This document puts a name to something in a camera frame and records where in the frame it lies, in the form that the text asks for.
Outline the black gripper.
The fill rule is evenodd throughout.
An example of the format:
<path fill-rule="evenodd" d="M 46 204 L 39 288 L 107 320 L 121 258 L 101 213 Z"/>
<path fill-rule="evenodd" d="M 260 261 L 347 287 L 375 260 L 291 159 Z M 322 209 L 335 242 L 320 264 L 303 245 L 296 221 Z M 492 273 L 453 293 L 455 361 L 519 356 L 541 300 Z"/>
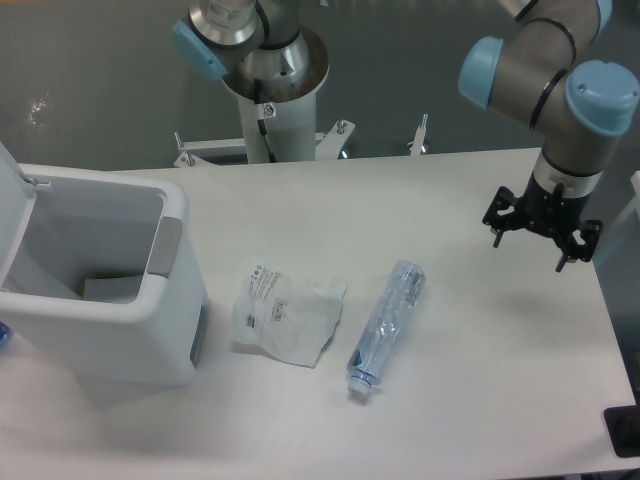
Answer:
<path fill-rule="evenodd" d="M 565 193 L 560 194 L 560 186 L 564 187 L 564 184 L 556 185 L 549 192 L 533 175 L 521 197 L 501 186 L 482 219 L 495 236 L 493 247 L 499 247 L 506 232 L 523 229 L 526 225 L 543 236 L 551 237 L 555 233 L 555 243 L 561 251 L 556 272 L 561 272 L 567 263 L 590 262 L 603 232 L 603 223 L 581 220 L 591 194 L 570 198 Z"/>

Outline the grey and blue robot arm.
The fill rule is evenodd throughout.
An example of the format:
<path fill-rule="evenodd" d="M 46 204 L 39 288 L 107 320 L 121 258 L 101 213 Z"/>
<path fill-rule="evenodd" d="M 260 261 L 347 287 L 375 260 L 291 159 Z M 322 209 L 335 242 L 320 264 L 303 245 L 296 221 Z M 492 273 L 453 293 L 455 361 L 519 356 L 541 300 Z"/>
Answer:
<path fill-rule="evenodd" d="M 460 93 L 524 123 L 545 141 L 520 196 L 500 188 L 483 221 L 496 237 L 528 230 L 551 239 L 560 263 L 589 261 L 603 225 L 582 212 L 639 102 L 626 68 L 581 62 L 604 30 L 608 1 L 508 1 L 510 41 L 485 37 L 466 55 Z M 296 1 L 195 1 L 172 29 L 184 61 L 236 97 L 246 155 L 283 163 L 339 154 L 316 136 L 316 94 L 329 72 L 325 44 Z"/>

